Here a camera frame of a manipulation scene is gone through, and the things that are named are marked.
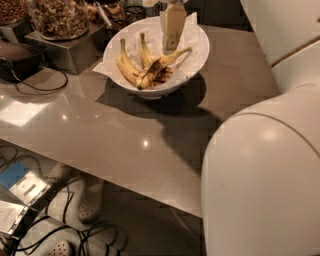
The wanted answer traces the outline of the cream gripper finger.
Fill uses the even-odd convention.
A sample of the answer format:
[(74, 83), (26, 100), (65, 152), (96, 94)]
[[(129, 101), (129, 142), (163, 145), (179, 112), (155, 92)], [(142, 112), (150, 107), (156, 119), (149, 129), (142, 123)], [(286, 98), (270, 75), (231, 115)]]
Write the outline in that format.
[(160, 12), (162, 45), (165, 50), (176, 50), (183, 33), (186, 10), (182, 3), (170, 3)]

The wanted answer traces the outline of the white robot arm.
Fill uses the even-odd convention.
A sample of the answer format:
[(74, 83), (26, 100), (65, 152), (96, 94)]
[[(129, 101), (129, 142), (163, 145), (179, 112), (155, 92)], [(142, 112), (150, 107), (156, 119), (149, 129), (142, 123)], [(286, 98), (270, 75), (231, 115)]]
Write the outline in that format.
[(240, 1), (280, 93), (207, 146), (207, 256), (320, 256), (320, 0)]

